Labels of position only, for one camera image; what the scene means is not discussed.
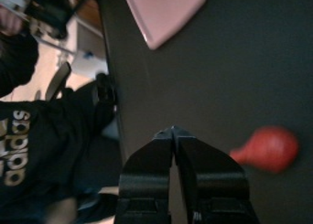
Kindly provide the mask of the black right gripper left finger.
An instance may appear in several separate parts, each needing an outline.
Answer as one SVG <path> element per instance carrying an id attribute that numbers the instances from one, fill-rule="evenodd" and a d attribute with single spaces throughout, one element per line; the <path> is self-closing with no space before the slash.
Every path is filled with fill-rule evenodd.
<path id="1" fill-rule="evenodd" d="M 165 129 L 132 153 L 123 166 L 114 224 L 171 224 L 171 165 L 173 134 Z"/>

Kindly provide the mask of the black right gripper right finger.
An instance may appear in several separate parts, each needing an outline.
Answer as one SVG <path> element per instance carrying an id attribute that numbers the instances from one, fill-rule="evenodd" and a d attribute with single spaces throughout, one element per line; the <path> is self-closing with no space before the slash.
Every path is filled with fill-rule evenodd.
<path id="1" fill-rule="evenodd" d="M 189 224 L 261 224 L 241 165 L 186 130 L 171 128 Z"/>

